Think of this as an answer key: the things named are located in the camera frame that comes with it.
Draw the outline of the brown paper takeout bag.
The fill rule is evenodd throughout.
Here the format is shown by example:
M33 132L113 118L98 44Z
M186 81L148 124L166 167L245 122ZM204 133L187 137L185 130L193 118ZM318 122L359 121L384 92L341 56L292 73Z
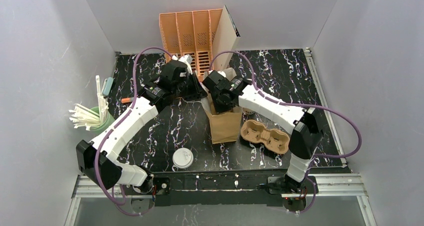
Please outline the brown paper takeout bag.
M238 106L238 95L230 93L233 97L231 109L217 113L212 93L209 89L204 89L207 97L201 99L201 105L208 118L211 142L213 144L235 142L240 134L242 108Z

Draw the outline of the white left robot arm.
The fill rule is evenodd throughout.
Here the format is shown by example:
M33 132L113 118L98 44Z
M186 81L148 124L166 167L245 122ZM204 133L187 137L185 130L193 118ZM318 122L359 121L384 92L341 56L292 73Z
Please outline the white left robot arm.
M118 157L142 127L175 98L197 101L207 96L189 58L173 56L156 77L141 86L132 104L107 129L89 142L77 144L77 162L83 174L106 190L115 185L140 187L152 178L145 167L121 163Z

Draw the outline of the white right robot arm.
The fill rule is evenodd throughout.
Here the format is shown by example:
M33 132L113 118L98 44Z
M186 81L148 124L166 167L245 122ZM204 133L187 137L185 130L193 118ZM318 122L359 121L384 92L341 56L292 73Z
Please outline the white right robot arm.
M323 137L314 108L287 106L282 100L260 91L250 79L240 76L227 79L222 71L210 71L202 84L211 95L216 113L242 107L282 127L290 136L288 150L291 159L285 177L295 184L306 179L313 154Z

